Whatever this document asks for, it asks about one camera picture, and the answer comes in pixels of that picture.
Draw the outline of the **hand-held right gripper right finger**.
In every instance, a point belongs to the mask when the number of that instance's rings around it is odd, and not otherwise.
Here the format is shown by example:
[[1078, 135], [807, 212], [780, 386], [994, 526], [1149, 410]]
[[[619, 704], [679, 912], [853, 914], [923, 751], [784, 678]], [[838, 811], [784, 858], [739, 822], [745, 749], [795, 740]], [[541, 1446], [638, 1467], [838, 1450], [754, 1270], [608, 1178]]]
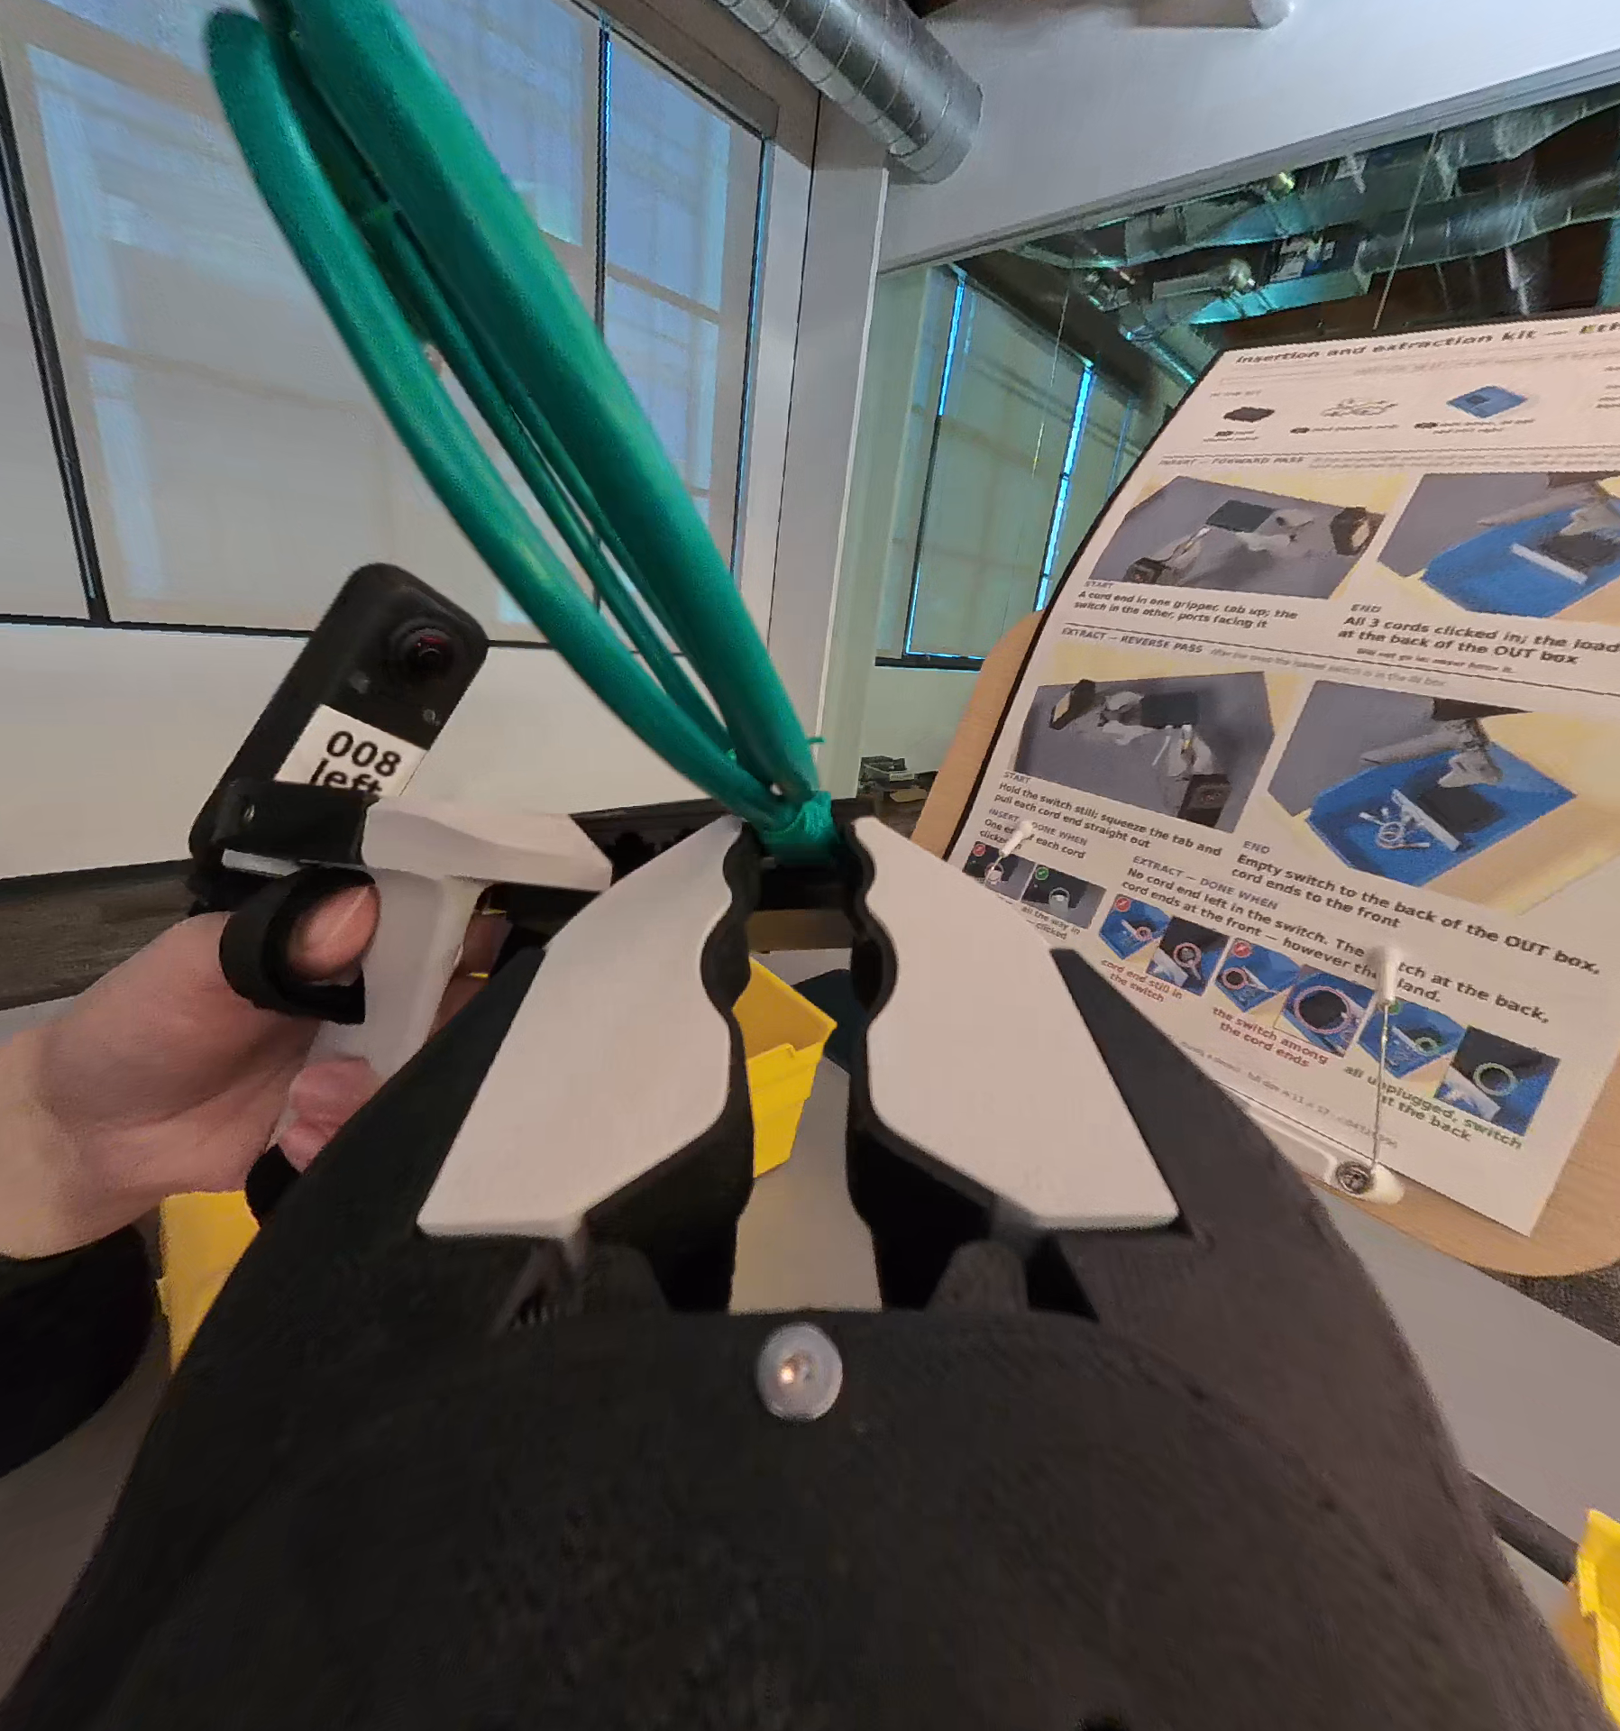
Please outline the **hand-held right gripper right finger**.
[[870, 1109], [1005, 1223], [1155, 1229], [1177, 1216], [1050, 946], [971, 877], [863, 817], [853, 920], [880, 950]]

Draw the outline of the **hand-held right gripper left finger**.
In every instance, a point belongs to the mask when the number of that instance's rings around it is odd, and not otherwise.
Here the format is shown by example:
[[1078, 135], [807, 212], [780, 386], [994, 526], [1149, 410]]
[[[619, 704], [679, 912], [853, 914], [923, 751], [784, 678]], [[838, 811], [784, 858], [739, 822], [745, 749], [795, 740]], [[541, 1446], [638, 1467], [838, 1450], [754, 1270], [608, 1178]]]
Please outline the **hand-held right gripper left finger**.
[[758, 849], [734, 815], [668, 847], [546, 946], [417, 1225], [567, 1244], [747, 1105]]

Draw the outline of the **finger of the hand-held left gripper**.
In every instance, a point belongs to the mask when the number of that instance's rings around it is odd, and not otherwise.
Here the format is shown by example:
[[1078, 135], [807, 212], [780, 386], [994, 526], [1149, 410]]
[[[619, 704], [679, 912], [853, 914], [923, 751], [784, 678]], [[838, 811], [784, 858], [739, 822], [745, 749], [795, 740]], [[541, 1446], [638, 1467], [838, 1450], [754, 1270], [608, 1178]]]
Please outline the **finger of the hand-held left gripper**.
[[565, 813], [378, 800], [365, 811], [365, 871], [481, 888], [602, 894], [612, 865]]

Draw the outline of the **person's left hand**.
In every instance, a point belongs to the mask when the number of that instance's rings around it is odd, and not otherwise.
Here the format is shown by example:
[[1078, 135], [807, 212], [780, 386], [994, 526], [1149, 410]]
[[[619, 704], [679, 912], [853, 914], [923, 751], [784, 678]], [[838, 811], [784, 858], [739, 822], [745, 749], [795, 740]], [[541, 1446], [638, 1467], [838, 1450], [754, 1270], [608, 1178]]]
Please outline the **person's left hand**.
[[378, 1088], [308, 1055], [314, 1023], [224, 980], [224, 914], [183, 920], [59, 1015], [0, 1045], [0, 1257], [93, 1244], [160, 1201], [301, 1169]]

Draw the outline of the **instruction sheet on wooden board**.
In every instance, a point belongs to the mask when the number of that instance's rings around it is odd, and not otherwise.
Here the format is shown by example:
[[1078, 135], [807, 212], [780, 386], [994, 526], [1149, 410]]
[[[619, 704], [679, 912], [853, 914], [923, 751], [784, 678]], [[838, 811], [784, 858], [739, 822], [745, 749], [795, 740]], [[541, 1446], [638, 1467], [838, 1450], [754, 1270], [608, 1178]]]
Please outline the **instruction sheet on wooden board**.
[[[949, 858], [1001, 719], [1028, 661], [1041, 614], [1005, 631], [981, 663], [975, 687], [921, 807], [913, 841]], [[1515, 1234], [1462, 1205], [1402, 1180], [1398, 1201], [1350, 1197], [1352, 1208], [1470, 1266], [1526, 1278], [1563, 1278], [1620, 1261], [1620, 1058], [1603, 1081], [1573, 1154], [1533, 1231]]]

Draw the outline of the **round silver air duct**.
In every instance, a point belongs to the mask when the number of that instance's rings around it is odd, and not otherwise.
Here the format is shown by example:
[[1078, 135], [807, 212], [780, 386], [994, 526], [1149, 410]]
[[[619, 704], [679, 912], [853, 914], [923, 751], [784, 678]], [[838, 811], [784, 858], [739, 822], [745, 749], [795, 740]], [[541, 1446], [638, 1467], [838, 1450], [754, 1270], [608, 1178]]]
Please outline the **round silver air duct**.
[[904, 2], [724, 2], [745, 30], [915, 184], [947, 180], [977, 135], [977, 80]]

